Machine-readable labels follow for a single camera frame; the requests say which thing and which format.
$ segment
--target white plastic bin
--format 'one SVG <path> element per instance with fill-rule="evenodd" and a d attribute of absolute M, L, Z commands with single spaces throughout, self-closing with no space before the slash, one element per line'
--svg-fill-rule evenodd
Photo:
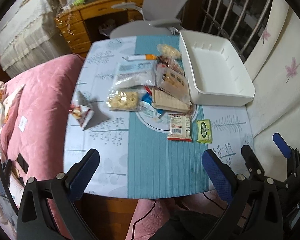
<path fill-rule="evenodd" d="M 181 30 L 179 48 L 192 103 L 243 106 L 252 101 L 256 90 L 229 40 Z"/>

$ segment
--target wooden floor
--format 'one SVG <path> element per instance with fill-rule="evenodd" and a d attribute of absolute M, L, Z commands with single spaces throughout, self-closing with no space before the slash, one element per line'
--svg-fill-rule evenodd
<path fill-rule="evenodd" d="M 124 240 L 137 203 L 137 199 L 84 194 L 80 213 L 99 240 Z"/>

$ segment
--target pink bed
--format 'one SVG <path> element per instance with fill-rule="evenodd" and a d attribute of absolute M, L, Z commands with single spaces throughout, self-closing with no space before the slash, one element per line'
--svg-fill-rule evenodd
<path fill-rule="evenodd" d="M 24 182 L 31 176 L 37 180 L 52 179 L 63 171 L 68 111 L 83 62 L 77 54 L 65 55 L 23 72 L 6 84 L 7 95 L 25 84 L 18 110 L 8 119 L 8 122 L 14 121 L 7 122 L 0 134 L 7 158 L 16 160 L 21 153 L 29 164 L 25 174 L 14 162 Z M 22 132 L 18 126 L 23 116 L 27 123 Z M 54 206 L 52 212 L 60 231 L 65 234 Z"/>

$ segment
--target gray office chair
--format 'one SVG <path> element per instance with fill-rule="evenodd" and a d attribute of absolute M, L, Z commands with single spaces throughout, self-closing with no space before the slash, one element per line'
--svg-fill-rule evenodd
<path fill-rule="evenodd" d="M 176 16 L 188 0 L 144 0 L 143 7 L 133 2 L 120 3 L 112 8 L 134 9 L 143 15 L 144 20 L 134 21 L 115 28 L 110 38 L 136 35 L 172 35 L 168 28 L 182 29 Z"/>

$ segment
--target phone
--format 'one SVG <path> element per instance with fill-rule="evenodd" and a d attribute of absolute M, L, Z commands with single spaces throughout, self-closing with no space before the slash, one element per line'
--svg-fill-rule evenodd
<path fill-rule="evenodd" d="M 22 157 L 22 155 L 20 153 L 18 155 L 17 162 L 19 163 L 19 165 L 21 166 L 21 168 L 23 169 L 23 171 L 26 174 L 28 174 L 29 165 L 28 165 L 28 163 L 25 161 L 25 159 Z"/>

